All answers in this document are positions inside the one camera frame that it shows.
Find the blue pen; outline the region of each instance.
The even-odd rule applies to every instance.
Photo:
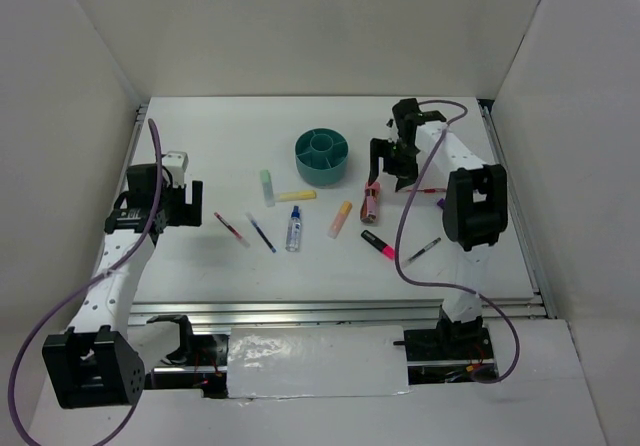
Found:
[[[273,247],[273,244],[271,244],[271,241],[269,241],[267,237],[264,235],[264,233],[260,229],[260,226],[258,226],[258,223],[256,223],[256,220],[253,218],[253,216],[251,216],[251,213],[245,213],[245,214],[249,222],[253,225],[254,228],[256,228],[256,231],[258,231],[258,234],[260,235],[260,237],[264,240],[267,246],[269,246],[269,249],[271,250],[271,252],[275,253],[276,248]]]

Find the marker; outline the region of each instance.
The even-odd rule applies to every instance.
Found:
[[[413,256],[411,256],[408,259],[405,259],[402,262],[402,267],[404,268],[405,266],[409,266],[411,263],[413,263],[416,259],[418,259],[420,256],[422,256],[424,253],[426,253],[427,251],[429,251],[431,248],[433,248],[436,244],[438,244],[440,241],[442,241],[442,238],[436,238],[433,241],[431,241],[429,244],[427,244],[424,248],[422,248],[420,251],[418,251],[416,254],[414,254]]]
[[[385,243],[384,241],[382,241],[380,238],[378,238],[371,231],[368,231],[365,229],[360,236],[362,236],[362,238],[367,243],[369,243],[371,246],[376,248],[378,251],[384,254],[387,258],[389,259],[395,258],[396,252],[393,250],[393,248],[389,246],[387,243]]]
[[[329,228],[329,232],[327,233],[330,238],[336,239],[336,237],[338,237],[338,233],[342,229],[342,225],[344,224],[344,222],[347,220],[347,216],[349,215],[352,206],[353,205],[349,201],[345,201],[344,203],[342,203],[342,206],[340,206],[340,211],[338,211],[338,214],[336,214],[336,217],[333,220],[333,223],[331,223],[331,227]]]
[[[224,225],[226,226],[226,228],[227,228],[229,231],[231,231],[231,233],[236,237],[236,239],[237,239],[238,241],[240,241],[240,244],[242,244],[245,248],[248,248],[248,247],[249,247],[249,242],[248,242],[246,239],[244,239],[244,238],[242,237],[242,235],[241,235],[239,232],[237,232],[235,229],[233,229],[233,226],[231,226],[231,225],[230,225],[229,223],[227,223],[224,219],[222,219],[222,216],[220,216],[218,213],[213,213],[213,215],[214,215],[216,218],[218,218],[218,220],[219,220],[222,224],[224,224]]]
[[[275,253],[276,252],[276,248],[274,248],[273,244],[271,244],[271,241],[269,241],[267,239],[265,234],[260,229],[260,226],[258,226],[258,223],[256,222],[256,220],[253,218],[253,216],[251,216],[251,213],[245,213],[245,214],[246,214],[247,219],[249,220],[249,222],[253,225],[254,228],[256,228],[256,231],[258,231],[258,234],[260,235],[262,240],[266,243],[267,246],[269,246],[269,249],[271,250],[271,252]]]

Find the orange highlighter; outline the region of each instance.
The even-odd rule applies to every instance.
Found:
[[[347,216],[349,216],[349,212],[351,211],[352,207],[353,205],[349,201],[345,201],[344,203],[342,203],[342,206],[340,206],[340,211],[338,211],[338,214],[336,214],[336,217],[333,220],[333,223],[331,223],[331,227],[329,228],[329,232],[327,233],[331,239],[336,239],[336,237],[338,236],[338,233],[342,229],[342,225],[346,221]]]

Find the small plastic bottle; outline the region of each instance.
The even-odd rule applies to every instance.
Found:
[[[302,223],[300,222],[300,210],[297,206],[294,206],[291,219],[289,220],[289,228],[287,229],[287,251],[295,252],[300,249],[301,232]]]

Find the black pen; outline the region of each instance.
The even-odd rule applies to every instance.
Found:
[[[436,238],[433,241],[431,241],[429,244],[427,244],[424,248],[422,248],[420,251],[418,251],[416,254],[414,254],[413,256],[411,256],[409,259],[405,259],[402,262],[402,267],[404,268],[405,266],[409,266],[411,263],[413,263],[416,259],[418,259],[420,256],[422,256],[424,253],[426,253],[427,251],[429,251],[431,248],[433,248],[436,244],[438,244],[440,241],[442,241],[442,238]]]
[[[267,244],[267,246],[269,246],[269,249],[271,250],[271,252],[275,253],[276,252],[276,248],[273,247],[273,244],[271,244],[271,241],[269,241],[267,239],[267,237],[264,235],[264,233],[260,229],[260,226],[258,226],[258,223],[256,223],[256,220],[253,219],[253,216],[251,216],[251,213],[246,213],[246,215],[247,215],[247,219],[249,220],[249,222],[253,225],[254,228],[256,228],[256,231],[258,231],[258,234],[260,235],[260,237]]]

